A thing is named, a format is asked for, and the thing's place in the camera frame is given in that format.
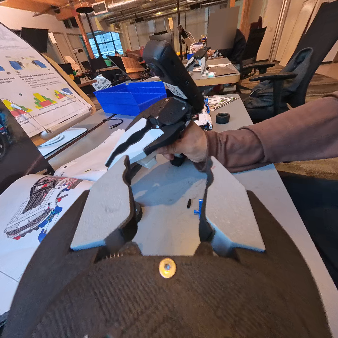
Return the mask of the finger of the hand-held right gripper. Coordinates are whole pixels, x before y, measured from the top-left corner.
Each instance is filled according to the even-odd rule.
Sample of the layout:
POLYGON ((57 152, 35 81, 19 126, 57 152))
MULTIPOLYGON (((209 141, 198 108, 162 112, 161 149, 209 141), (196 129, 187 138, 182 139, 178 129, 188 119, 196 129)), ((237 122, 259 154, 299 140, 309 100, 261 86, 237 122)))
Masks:
POLYGON ((144 135, 144 137, 135 145, 130 146, 127 154, 125 154, 125 156, 129 157, 129 163, 133 164, 145 158, 147 156, 145 153, 145 148, 153 141, 158 139, 162 134, 163 132, 159 128, 152 129, 147 127, 147 133, 144 135))
POLYGON ((112 165, 114 165, 121 157, 127 154, 129 147, 138 143, 146 133, 147 119, 141 118, 128 130, 125 130, 124 134, 117 141, 116 146, 109 155, 105 166, 112 167, 112 165))

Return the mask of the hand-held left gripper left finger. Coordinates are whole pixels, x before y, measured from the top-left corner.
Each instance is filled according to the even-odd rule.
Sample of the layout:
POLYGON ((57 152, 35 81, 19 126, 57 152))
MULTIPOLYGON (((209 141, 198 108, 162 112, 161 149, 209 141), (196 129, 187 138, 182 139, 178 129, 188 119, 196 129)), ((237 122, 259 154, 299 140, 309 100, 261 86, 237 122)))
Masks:
POLYGON ((105 246, 115 254, 137 233, 136 207, 129 177, 129 156, 122 156, 91 187, 70 248, 105 246))

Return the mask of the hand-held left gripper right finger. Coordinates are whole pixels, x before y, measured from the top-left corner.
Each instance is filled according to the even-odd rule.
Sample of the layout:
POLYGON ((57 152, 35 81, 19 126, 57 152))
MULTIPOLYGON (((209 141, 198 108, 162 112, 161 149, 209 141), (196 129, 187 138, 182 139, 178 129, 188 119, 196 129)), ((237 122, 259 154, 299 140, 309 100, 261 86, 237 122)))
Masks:
POLYGON ((214 157, 206 162, 199 238, 218 256, 234 249, 264 252, 265 245, 245 187, 214 157))

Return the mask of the person's right forearm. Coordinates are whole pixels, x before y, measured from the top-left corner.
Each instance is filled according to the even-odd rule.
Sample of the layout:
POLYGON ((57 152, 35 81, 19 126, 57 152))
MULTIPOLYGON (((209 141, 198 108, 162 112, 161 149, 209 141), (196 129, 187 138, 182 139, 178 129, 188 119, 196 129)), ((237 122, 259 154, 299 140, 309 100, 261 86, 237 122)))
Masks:
POLYGON ((205 132, 206 157, 231 173, 274 163, 338 156, 338 93, 238 130, 205 132))

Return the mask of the grey desk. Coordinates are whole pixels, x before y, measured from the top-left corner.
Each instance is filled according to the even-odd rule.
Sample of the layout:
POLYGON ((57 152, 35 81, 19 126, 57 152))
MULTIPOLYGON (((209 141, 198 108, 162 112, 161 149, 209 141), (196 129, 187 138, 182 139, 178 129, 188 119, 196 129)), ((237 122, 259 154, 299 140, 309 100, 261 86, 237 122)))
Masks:
POLYGON ((201 242, 207 174, 159 158, 131 182, 143 215, 116 254, 70 248, 90 191, 77 198, 33 254, 3 337, 337 337, 336 287, 277 171, 233 176, 264 252, 201 242))

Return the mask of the person's right hand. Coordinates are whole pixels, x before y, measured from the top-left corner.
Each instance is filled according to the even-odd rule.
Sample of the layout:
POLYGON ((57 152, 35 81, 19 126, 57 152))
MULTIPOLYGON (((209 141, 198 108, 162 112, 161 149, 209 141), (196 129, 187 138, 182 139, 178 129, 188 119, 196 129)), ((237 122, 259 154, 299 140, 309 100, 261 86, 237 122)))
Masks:
POLYGON ((208 143, 205 132, 194 122, 190 121, 180 137, 172 144, 160 147, 157 154, 167 160, 173 160, 175 154, 184 154, 194 163, 205 162, 208 143))

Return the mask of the blue storage bin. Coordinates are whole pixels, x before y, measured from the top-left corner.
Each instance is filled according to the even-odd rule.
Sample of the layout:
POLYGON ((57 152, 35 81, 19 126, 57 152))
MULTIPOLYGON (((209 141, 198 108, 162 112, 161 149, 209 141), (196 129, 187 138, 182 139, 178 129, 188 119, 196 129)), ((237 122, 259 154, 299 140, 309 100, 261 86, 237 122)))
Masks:
POLYGON ((162 81, 124 82, 95 91, 94 95, 105 113, 134 117, 154 103, 167 98, 162 81))

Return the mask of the idle hand-held gripper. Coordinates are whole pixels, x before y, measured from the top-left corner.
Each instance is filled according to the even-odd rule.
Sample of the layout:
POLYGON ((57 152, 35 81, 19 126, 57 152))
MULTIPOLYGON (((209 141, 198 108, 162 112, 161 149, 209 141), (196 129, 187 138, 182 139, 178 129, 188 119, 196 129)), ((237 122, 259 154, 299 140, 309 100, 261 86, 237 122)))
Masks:
POLYGON ((201 66, 201 74, 203 75, 206 67, 206 61, 208 59, 209 49, 210 47, 205 46, 204 48, 197 50, 196 53, 194 53, 187 61, 185 69, 188 70, 188 72, 193 71, 196 62, 198 62, 201 66))

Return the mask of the tan table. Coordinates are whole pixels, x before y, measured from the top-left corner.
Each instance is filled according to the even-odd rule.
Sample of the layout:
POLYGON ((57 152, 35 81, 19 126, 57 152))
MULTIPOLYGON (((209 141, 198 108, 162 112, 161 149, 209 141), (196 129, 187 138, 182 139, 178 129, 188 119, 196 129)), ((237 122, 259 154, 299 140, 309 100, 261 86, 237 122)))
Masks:
POLYGON ((239 82, 240 73, 228 58, 208 58, 204 74, 196 62, 193 71, 189 72, 197 87, 213 87, 215 85, 234 84, 239 82))

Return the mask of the toy car model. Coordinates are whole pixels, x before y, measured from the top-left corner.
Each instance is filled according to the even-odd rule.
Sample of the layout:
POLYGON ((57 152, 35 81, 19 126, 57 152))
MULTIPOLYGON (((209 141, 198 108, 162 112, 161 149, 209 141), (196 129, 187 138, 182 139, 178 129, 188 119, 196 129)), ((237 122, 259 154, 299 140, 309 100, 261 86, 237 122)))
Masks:
POLYGON ((212 117, 210 115, 210 108, 209 108, 209 99, 206 97, 204 98, 204 108, 203 110, 192 116, 192 120, 203 130, 212 130, 212 117))

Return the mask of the printed white bag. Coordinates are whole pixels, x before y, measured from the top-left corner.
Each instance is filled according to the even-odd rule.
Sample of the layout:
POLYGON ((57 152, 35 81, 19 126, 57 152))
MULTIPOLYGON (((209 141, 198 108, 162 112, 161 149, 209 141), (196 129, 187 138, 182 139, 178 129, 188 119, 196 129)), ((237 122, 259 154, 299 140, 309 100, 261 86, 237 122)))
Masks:
POLYGON ((97 75, 94 80, 96 82, 93 82, 92 86, 94 87, 95 91, 107 89, 112 85, 112 82, 102 76, 102 74, 97 75))

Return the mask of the sticker sheet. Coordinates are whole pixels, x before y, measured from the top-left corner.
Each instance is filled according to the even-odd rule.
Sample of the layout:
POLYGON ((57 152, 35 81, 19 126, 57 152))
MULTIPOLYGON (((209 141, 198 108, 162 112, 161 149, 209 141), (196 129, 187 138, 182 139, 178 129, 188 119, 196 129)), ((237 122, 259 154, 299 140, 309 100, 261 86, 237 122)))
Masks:
POLYGON ((237 97, 228 97, 228 96, 208 96, 208 105, 210 111, 215 111, 221 107, 224 107, 227 104, 237 100, 237 97))

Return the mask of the white stand base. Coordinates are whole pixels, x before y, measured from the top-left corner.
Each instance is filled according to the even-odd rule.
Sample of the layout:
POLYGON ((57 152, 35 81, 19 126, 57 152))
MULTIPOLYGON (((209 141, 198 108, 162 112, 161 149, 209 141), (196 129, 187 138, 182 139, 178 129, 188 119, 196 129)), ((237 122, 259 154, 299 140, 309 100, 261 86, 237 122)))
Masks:
POLYGON ((52 139, 46 141, 42 145, 38 146, 37 149, 43 156, 53 153, 54 151, 62 148, 70 141, 76 139, 83 133, 87 132, 86 128, 69 128, 52 139))

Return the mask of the wooden board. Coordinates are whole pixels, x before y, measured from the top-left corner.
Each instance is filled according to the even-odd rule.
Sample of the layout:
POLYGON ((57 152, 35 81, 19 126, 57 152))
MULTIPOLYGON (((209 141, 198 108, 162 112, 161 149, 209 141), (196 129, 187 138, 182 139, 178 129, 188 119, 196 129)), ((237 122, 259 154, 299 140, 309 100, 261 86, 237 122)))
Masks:
POLYGON ((92 102, 92 100, 82 91, 82 89, 74 82, 74 80, 71 79, 71 77, 66 74, 64 70, 51 58, 46 56, 44 53, 41 54, 54 68, 59 74, 69 83, 69 85, 75 90, 75 92, 80 95, 88 104, 91 105, 91 115, 93 115, 96 112, 95 104, 92 102))

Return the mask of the paned window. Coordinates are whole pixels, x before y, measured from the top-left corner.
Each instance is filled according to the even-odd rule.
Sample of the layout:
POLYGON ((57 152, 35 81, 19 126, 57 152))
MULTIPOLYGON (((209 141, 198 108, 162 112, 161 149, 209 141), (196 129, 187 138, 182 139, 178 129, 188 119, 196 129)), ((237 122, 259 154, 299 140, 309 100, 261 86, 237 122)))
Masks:
POLYGON ((95 39, 92 33, 87 33, 91 49, 94 57, 99 57, 99 51, 101 55, 106 58, 107 55, 114 56, 117 54, 124 54, 124 50, 121 43, 121 33, 117 32, 95 32, 95 39))

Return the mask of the person's black trousers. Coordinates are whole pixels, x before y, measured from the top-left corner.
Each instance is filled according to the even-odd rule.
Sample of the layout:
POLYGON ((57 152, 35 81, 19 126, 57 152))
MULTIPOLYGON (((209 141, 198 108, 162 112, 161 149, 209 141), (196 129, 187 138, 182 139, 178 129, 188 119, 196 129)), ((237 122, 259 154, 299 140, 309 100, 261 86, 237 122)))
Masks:
POLYGON ((338 181, 278 171, 338 287, 338 181))

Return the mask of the open instruction booklet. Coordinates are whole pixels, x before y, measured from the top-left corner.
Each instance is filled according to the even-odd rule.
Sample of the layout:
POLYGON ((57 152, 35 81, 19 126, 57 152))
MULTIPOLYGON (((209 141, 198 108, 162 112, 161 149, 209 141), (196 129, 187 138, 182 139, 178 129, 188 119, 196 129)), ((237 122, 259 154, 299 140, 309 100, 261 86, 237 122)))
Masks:
POLYGON ((0 197, 0 314, 10 310, 32 255, 75 200, 107 171, 105 162, 124 129, 62 165, 55 175, 30 174, 0 197))

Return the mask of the black office chair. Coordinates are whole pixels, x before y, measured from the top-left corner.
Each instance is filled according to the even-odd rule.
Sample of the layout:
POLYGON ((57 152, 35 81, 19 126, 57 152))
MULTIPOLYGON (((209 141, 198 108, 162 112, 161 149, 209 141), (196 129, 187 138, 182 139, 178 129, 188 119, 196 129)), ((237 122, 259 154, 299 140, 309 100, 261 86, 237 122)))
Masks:
POLYGON ((239 63, 240 80, 236 84, 235 90, 237 94, 241 94, 241 89, 250 90, 250 88, 241 86, 242 80, 254 76, 257 70, 259 74, 266 74, 268 68, 275 66, 272 62, 257 61, 256 59, 266 29, 267 27, 252 28, 250 30, 247 44, 239 63))
POLYGON ((287 100, 296 93, 309 68, 313 48, 300 50, 279 73, 259 74, 259 81, 243 104, 252 120, 259 123, 289 110, 287 100))

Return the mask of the black floor lamp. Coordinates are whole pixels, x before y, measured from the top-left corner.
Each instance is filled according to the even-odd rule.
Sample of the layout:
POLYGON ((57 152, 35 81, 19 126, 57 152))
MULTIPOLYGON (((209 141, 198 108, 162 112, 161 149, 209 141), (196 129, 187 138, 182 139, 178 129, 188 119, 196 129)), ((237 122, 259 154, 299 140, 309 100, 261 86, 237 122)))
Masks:
POLYGON ((97 48, 98 53, 99 53, 99 58, 103 58, 103 55, 101 53, 101 50, 99 48, 98 42, 97 42, 96 37, 95 37, 95 33, 93 31, 93 27, 92 27, 91 21, 89 19, 89 13, 94 12, 94 8, 92 7, 92 5, 89 2, 80 2, 79 5, 78 5, 78 7, 76 8, 76 12, 79 13, 79 14, 85 14, 85 16, 87 18, 88 25, 90 27, 90 31, 91 31, 92 37, 94 39, 96 48, 97 48))

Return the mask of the black car picture box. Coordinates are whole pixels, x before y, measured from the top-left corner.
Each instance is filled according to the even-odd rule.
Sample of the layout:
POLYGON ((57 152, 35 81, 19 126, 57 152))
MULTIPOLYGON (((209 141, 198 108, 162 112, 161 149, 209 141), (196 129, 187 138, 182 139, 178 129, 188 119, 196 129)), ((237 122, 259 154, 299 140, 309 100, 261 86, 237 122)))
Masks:
POLYGON ((0 193, 17 179, 39 172, 54 174, 55 171, 1 101, 0 193))

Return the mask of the printed instruction board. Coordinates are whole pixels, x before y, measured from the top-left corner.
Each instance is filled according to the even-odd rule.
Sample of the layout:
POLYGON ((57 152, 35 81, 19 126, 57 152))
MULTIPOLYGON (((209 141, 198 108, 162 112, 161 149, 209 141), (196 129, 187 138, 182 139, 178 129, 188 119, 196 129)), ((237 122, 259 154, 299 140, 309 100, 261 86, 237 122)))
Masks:
POLYGON ((91 115, 69 76, 2 23, 0 66, 1 101, 28 137, 51 138, 91 115))

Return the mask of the black monitor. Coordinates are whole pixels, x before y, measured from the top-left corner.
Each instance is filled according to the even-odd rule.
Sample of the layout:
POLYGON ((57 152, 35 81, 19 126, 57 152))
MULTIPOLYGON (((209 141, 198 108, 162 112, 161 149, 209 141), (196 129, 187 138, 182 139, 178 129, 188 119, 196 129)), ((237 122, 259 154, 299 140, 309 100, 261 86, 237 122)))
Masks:
POLYGON ((40 53, 47 53, 48 29, 21 28, 21 38, 40 53))

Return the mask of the black panel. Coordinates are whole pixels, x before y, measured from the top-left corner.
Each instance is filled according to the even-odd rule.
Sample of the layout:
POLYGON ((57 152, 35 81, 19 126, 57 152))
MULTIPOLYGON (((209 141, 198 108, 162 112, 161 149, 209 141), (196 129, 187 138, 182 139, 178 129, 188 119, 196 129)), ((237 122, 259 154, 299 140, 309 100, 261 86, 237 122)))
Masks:
POLYGON ((338 1, 323 3, 312 24, 301 37, 292 57, 305 48, 313 53, 305 79, 310 81, 338 39, 338 1))

